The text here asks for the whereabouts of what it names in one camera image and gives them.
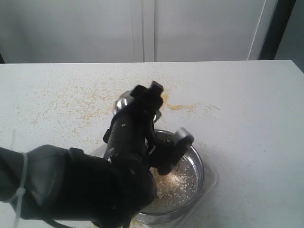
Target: white cabinet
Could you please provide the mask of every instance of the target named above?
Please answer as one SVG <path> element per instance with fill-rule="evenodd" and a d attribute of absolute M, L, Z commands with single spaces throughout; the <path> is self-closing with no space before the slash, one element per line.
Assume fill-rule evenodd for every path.
<path fill-rule="evenodd" d="M 257 59 L 276 0 L 0 0 L 6 62 Z"/>

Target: bowl rim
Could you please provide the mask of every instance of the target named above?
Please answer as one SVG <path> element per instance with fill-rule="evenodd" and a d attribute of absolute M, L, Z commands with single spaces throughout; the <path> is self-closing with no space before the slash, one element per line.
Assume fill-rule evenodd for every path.
<path fill-rule="evenodd" d="M 166 130 L 155 129 L 155 132 L 156 132 L 156 133 L 166 133 L 166 134 L 168 134 L 168 135 L 170 135 L 170 136 L 173 136 L 173 135 L 174 135 L 174 133 L 169 132 L 169 131 L 166 131 Z M 194 152 L 194 154 L 197 156 L 197 158 L 198 158 L 198 160 L 199 160 L 200 167 L 201 167 L 201 169 L 202 169 L 202 179 L 201 179 L 201 181 L 198 183 L 199 186 L 198 186 L 198 188 L 197 188 L 197 190 L 196 190 L 196 192 L 195 192 L 194 197 L 193 197 L 191 200 L 189 200 L 186 204 L 184 204 L 182 207 L 179 207 L 179 208 L 177 208 L 177 209 L 175 209 L 175 210 L 170 210 L 170 211 L 168 211 L 168 212 L 159 212 L 159 213 L 144 213 L 144 212 L 139 212 L 138 214 L 139 214 L 140 216 L 146 217 L 146 216 L 169 216 L 169 215 L 173 215 L 173 214 L 175 214 L 175 213 L 177 213 L 177 212 L 180 212 L 181 210 L 185 210 L 187 207 L 191 206 L 191 205 L 193 204 L 193 202 L 200 196 L 199 193 L 200 193 L 200 191 L 201 191 L 201 189 L 202 189 L 202 187 L 203 187 L 204 178 L 205 178 L 204 164 L 203 164 L 203 161 L 202 161 L 202 159 L 201 159 L 199 153 L 197 152 L 197 150 L 196 150 L 192 145 L 190 146 L 190 149 L 191 149 L 191 150 Z"/>

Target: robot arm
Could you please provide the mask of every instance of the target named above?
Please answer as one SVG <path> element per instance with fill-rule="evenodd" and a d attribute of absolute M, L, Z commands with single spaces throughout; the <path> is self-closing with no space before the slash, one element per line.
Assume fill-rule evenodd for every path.
<path fill-rule="evenodd" d="M 55 228 L 55 220 L 91 221 L 98 227 L 129 227 L 132 217 L 152 203 L 156 186 L 150 167 L 167 174 L 194 138 L 184 129 L 172 142 L 154 133 L 162 105 L 161 85 L 138 85 L 116 104 L 104 135 L 104 158 L 76 148 L 40 146 L 27 153 L 26 192 L 21 218 L 40 219 Z M 8 200 L 20 185 L 23 154 L 0 148 L 0 200 Z M 11 202 L 16 211 L 17 199 Z"/>

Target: table surface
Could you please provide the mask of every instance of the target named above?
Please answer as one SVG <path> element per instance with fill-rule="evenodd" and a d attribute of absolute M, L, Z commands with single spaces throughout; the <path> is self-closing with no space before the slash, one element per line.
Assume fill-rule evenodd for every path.
<path fill-rule="evenodd" d="M 90 152 L 115 99 L 152 80 L 165 88 L 157 127 L 184 126 L 219 172 L 185 227 L 304 227 L 304 75 L 292 61 L 0 65 L 0 146 Z M 13 219 L 0 203 L 1 226 Z"/>

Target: metal bowl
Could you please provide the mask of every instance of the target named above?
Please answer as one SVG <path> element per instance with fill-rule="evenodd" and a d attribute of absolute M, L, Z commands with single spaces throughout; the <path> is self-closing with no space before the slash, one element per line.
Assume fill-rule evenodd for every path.
<path fill-rule="evenodd" d="M 155 133 L 163 140 L 171 139 L 173 133 L 163 130 L 155 130 Z M 164 196 L 161 199 L 156 198 L 153 204 L 142 210 L 134 220 L 143 224 L 162 224 L 178 219 L 186 214 L 201 197 L 204 182 L 204 166 L 203 162 L 191 146 L 183 156 L 182 160 L 177 164 L 172 172 L 178 171 L 178 176 L 187 176 L 189 182 L 184 187 L 176 189 L 178 193 L 171 196 Z"/>

